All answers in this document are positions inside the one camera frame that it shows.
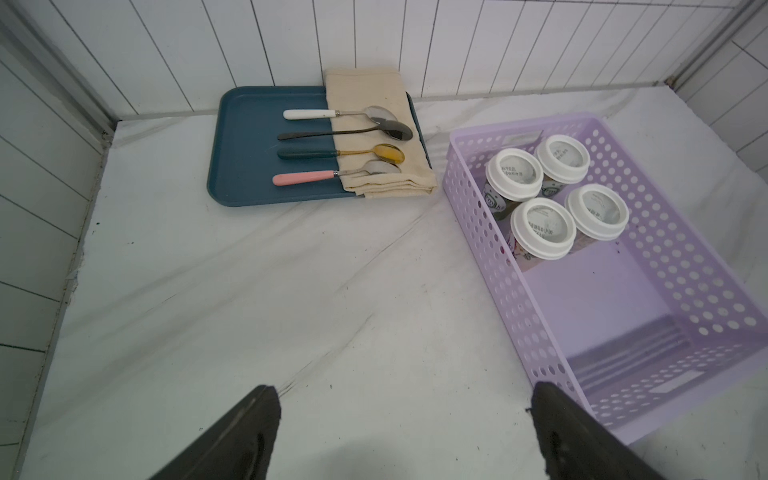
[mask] perforated basket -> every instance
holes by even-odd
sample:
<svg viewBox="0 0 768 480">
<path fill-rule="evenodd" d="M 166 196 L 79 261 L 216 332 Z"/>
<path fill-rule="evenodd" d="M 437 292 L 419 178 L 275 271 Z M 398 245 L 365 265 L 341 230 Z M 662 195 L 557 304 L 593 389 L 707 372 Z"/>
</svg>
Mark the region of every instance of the perforated basket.
<svg viewBox="0 0 768 480">
<path fill-rule="evenodd" d="M 551 134 L 584 143 L 592 162 L 583 184 L 619 193 L 630 223 L 618 241 L 524 276 L 504 240 L 508 225 L 483 201 L 485 164 L 502 148 L 533 152 Z M 622 441 L 768 361 L 765 313 L 599 118 L 464 128 L 451 133 L 447 158 L 445 192 L 528 378 L 556 383 Z"/>
</svg>

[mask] cream cloth napkin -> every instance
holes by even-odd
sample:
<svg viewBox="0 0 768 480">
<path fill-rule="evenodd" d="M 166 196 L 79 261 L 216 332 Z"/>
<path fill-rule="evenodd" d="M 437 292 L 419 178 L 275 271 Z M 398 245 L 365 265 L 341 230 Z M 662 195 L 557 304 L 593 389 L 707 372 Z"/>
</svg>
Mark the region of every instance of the cream cloth napkin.
<svg viewBox="0 0 768 480">
<path fill-rule="evenodd" d="M 409 141 L 395 140 L 382 131 L 364 134 L 334 135 L 337 150 L 369 150 L 376 144 L 392 144 L 406 154 L 406 161 L 398 165 L 400 174 L 368 175 L 365 172 L 341 177 L 344 190 L 366 197 L 407 197 L 430 194 L 437 188 L 435 172 L 429 168 L 427 157 L 419 141 L 419 132 L 411 116 L 406 87 L 400 73 L 391 68 L 361 68 L 326 71 L 326 99 L 328 108 L 340 111 L 361 111 L 378 105 L 391 111 L 397 120 L 413 131 Z M 375 126 L 365 115 L 342 115 L 331 118 L 334 131 L 361 130 Z M 337 157 L 340 170 L 361 168 L 374 154 L 344 155 Z"/>
</svg>

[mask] cup lid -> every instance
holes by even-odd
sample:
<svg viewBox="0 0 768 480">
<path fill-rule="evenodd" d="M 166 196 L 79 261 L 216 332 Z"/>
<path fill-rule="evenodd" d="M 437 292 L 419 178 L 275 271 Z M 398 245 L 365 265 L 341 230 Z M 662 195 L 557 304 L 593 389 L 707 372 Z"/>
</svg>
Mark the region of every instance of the cup lid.
<svg viewBox="0 0 768 480">
<path fill-rule="evenodd" d="M 536 158 L 552 180 L 577 184 L 587 176 L 589 151 L 578 140 L 567 135 L 551 135 L 536 146 Z"/>
<path fill-rule="evenodd" d="M 515 240 L 530 254 L 544 259 L 565 257 L 574 245 L 576 224 L 568 211 L 548 198 L 534 198 L 512 211 Z"/>
<path fill-rule="evenodd" d="M 570 192 L 565 208 L 573 215 L 576 227 L 596 240 L 618 238 L 629 221 L 624 200 L 600 184 L 584 185 Z"/>
<path fill-rule="evenodd" d="M 485 165 L 485 178 L 502 197 L 522 202 L 538 195 L 544 172 L 527 151 L 505 148 Z"/>
</svg>

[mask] green-handled spoon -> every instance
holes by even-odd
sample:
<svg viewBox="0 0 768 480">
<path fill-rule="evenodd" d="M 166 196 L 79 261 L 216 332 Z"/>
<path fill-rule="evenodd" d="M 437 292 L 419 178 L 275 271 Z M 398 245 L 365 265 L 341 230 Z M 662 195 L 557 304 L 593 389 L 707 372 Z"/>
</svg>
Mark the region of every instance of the green-handled spoon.
<svg viewBox="0 0 768 480">
<path fill-rule="evenodd" d="M 284 160 L 300 160 L 304 158 L 328 158 L 340 155 L 374 154 L 391 164 L 401 164 L 406 160 L 406 154 L 390 144 L 378 144 L 370 150 L 311 150 L 308 148 L 280 148 L 277 156 Z"/>
</svg>

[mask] white-handled spoon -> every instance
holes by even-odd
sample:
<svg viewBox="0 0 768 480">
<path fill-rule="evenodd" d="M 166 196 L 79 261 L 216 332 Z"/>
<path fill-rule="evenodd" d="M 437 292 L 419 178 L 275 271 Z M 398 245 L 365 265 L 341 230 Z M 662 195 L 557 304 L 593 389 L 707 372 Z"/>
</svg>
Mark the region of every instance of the white-handled spoon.
<svg viewBox="0 0 768 480">
<path fill-rule="evenodd" d="M 309 120 L 310 118 L 334 118 L 340 115 L 367 115 L 371 121 L 381 124 L 384 120 L 397 120 L 395 115 L 384 107 L 371 105 L 362 111 L 338 111 L 338 110 L 285 110 L 283 118 L 286 120 Z"/>
</svg>

